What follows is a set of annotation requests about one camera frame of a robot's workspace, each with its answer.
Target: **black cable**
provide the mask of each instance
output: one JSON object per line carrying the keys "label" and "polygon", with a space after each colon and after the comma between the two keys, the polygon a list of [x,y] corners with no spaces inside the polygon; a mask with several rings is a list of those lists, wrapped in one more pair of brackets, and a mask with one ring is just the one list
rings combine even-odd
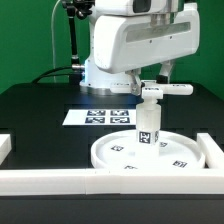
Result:
{"label": "black cable", "polygon": [[54,72],[58,72],[58,71],[62,71],[62,70],[67,70],[67,69],[72,69],[71,66],[64,66],[64,67],[59,67],[59,68],[54,68],[51,69],[49,71],[44,72],[43,74],[41,74],[40,76],[38,76],[37,78],[35,78],[32,83],[38,83],[38,81],[44,77],[48,77],[48,75],[54,73]]}

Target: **black table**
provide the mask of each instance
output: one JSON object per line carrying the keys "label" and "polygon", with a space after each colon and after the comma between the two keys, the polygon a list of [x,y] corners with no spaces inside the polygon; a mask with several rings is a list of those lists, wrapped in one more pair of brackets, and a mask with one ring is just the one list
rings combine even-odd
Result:
{"label": "black table", "polygon": [[[224,102],[199,84],[191,96],[165,96],[162,130],[196,139],[209,133],[224,150]],[[139,97],[94,96],[68,84],[19,84],[0,95],[0,133],[12,151],[1,169],[92,167],[90,148],[134,126],[62,126],[69,109],[135,109]],[[0,223],[223,223],[223,195],[67,195],[0,197]]]}

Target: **green wall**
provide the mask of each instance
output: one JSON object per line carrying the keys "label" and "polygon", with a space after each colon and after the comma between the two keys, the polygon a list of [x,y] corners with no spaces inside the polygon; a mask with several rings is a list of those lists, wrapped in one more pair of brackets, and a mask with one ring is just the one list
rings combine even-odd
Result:
{"label": "green wall", "polygon": [[[0,92],[9,86],[30,82],[53,67],[51,13],[56,0],[4,1],[0,7]],[[200,49],[177,60],[173,81],[193,81],[224,99],[223,0],[199,1]],[[55,21],[57,66],[70,64],[67,16],[59,7]],[[88,21],[76,21],[79,54],[88,56]],[[145,68],[142,78],[154,78],[159,65]]]}

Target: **white circular plate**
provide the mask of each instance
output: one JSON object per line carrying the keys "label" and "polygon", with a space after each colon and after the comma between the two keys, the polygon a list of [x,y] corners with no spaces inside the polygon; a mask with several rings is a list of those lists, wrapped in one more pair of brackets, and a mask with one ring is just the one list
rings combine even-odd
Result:
{"label": "white circular plate", "polygon": [[159,156],[142,162],[135,156],[138,150],[136,130],[115,132],[98,139],[91,148],[95,168],[163,169],[203,168],[205,156],[195,141],[171,132],[159,132]]}

